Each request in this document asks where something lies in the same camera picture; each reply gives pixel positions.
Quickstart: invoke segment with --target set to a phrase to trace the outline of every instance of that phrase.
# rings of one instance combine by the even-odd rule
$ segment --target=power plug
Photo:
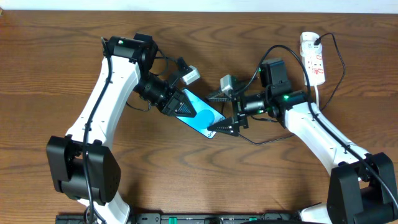
[[[314,32],[303,32],[300,36],[300,55],[308,73],[310,86],[321,85],[325,82],[325,71],[323,69],[322,44],[314,45],[319,35]]]

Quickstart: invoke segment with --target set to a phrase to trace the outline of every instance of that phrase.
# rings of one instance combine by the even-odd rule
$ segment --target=white wall
[[[0,0],[3,9],[398,13],[398,0]]]

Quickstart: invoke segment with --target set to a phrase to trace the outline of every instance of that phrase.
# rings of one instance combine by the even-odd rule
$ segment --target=white cable
[[[315,98],[317,99],[317,106],[319,108],[319,92],[318,92],[318,86],[314,85],[313,86],[314,90],[315,90]]]

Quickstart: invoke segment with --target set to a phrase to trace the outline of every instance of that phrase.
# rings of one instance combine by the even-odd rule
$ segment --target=wooden tabletop
[[[100,37],[152,35],[169,56],[183,56],[202,78],[200,97],[226,74],[252,75],[264,52],[284,44],[299,52],[303,31],[333,32],[347,75],[325,116],[371,153],[398,162],[398,16],[371,14],[4,11],[0,17],[0,223],[54,223],[83,213],[57,193],[45,146],[63,136],[82,111],[101,69]],[[325,103],[342,74],[331,37],[323,44]],[[284,50],[295,89],[303,73]],[[153,71],[164,63],[158,61]],[[261,89],[255,82],[252,91]],[[133,93],[129,101],[145,107]],[[212,104],[216,109],[221,105]],[[226,114],[231,109],[226,107]],[[288,134],[279,124],[249,119],[253,141]],[[217,134],[207,139],[153,108],[125,108],[113,154],[119,191],[138,210],[165,213],[262,213],[326,202],[329,176],[297,137],[264,146]]]

